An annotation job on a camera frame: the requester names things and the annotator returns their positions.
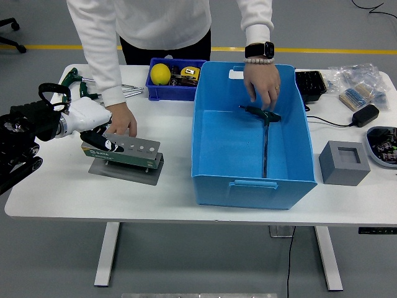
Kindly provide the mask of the person's right hand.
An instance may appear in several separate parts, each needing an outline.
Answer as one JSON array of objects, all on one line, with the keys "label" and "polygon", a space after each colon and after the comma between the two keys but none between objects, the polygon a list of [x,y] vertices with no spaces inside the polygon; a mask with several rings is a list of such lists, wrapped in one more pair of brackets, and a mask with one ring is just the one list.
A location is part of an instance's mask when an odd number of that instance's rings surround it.
[{"label": "person's right hand", "polygon": [[112,122],[107,133],[124,135],[128,132],[130,137],[137,136],[137,122],[126,102],[111,105],[107,107],[107,110],[112,114]]}]

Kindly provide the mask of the person's left hand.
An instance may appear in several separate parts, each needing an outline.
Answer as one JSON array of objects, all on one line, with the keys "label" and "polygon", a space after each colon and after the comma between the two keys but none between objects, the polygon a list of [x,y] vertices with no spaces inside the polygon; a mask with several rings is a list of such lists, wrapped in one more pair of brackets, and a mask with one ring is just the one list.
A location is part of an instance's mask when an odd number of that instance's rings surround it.
[{"label": "person's left hand", "polygon": [[251,102],[255,102],[259,96],[262,102],[262,110],[273,111],[277,103],[281,80],[279,71],[274,64],[252,64],[244,66],[244,85]]}]

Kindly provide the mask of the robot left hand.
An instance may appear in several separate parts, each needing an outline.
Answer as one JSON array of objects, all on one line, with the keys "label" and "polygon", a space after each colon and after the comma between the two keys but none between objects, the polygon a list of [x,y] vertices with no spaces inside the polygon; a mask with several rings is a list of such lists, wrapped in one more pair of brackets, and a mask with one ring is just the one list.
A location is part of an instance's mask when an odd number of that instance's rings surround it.
[{"label": "robot left hand", "polygon": [[61,113],[56,137],[65,137],[74,131],[81,140],[102,151],[124,152],[124,149],[103,136],[112,114],[102,105],[88,97],[71,101],[69,114]]}]

